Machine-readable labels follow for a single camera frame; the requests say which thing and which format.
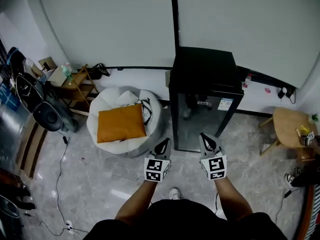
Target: orange pillow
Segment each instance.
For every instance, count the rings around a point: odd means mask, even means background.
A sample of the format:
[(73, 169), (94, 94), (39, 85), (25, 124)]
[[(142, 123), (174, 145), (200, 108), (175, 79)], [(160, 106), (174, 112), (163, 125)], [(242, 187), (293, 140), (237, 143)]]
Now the orange pillow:
[(97, 143), (145, 136), (141, 104), (99, 111)]

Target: black mini fridge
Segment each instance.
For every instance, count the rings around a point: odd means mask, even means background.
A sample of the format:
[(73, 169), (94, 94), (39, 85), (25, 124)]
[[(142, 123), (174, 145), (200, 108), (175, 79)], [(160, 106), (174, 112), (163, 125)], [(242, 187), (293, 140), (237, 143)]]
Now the black mini fridge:
[(244, 96), (232, 53), (179, 47), (169, 94), (174, 149), (200, 152), (199, 134), (218, 138)]

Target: chair leg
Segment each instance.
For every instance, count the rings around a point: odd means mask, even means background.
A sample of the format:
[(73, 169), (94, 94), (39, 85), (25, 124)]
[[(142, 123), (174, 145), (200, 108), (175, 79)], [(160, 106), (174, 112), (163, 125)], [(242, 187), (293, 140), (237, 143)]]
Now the chair leg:
[(267, 149), (265, 149), (264, 151), (262, 151), (260, 153), (260, 156), (262, 157), (263, 155), (265, 155), (267, 152), (269, 152), (270, 150), (272, 150), (274, 147), (278, 146), (280, 144), (280, 141), (277, 139), (274, 143), (272, 143)]
[(270, 118), (268, 118), (267, 121), (264, 121), (263, 123), (259, 124), (259, 128), (261, 128), (262, 126), (266, 125), (267, 123), (271, 122), (274, 118), (271, 116)]

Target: gray tile floor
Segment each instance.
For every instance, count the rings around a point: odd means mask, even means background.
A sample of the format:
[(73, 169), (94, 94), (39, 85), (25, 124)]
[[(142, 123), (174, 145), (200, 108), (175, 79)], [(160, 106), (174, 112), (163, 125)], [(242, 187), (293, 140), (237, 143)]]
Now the gray tile floor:
[[(169, 110), (165, 111), (167, 126), (165, 135), (172, 138), (172, 122)], [(144, 180), (144, 156), (136, 158), (116, 157), (98, 149), (86, 127), (86, 117), (76, 115), (80, 130), (66, 133), (69, 145), (62, 161), (62, 175), (58, 183), (59, 205), (66, 220), (73, 227), (90, 231), (95, 223), (113, 219), (121, 205)], [(221, 135), (228, 158), (227, 175), (235, 187), (248, 200), (254, 212), (265, 212), (273, 221), (280, 208), (281, 199), (289, 187), (284, 174), (296, 166), (292, 150), (275, 148), (263, 157), (259, 156), (265, 144), (275, 138), (273, 124), (258, 129), (265, 118), (235, 114)], [(65, 144), (57, 132), (49, 132), (45, 138), (36, 166), (34, 179), (26, 179), (37, 210), (31, 214), (43, 220), (59, 234), (63, 224), (57, 207), (56, 180), (59, 161)], [(199, 164), (198, 153), (171, 150), (172, 167), (166, 179), (159, 183), (153, 202), (169, 197), (171, 187), (178, 187), (184, 198), (199, 202), (216, 210), (216, 188), (208, 181)], [(292, 193), (283, 201), (278, 216), (278, 226), (292, 239), (302, 209), (304, 190)], [(218, 200), (217, 215), (223, 217)], [(22, 217), (27, 240), (55, 239), (44, 225), (38, 226), (34, 218)], [(73, 239), (65, 231), (56, 239)]]

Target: black shirt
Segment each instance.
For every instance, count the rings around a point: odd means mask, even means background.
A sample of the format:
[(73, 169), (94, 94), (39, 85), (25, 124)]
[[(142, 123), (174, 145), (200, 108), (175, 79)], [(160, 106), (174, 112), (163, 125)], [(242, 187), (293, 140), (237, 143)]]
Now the black shirt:
[(137, 236), (164, 239), (187, 236), (210, 239), (287, 239), (263, 212), (250, 214), (237, 222), (217, 217), (209, 208), (190, 200), (161, 200), (152, 204), (135, 227), (115, 219), (98, 222), (85, 240)]

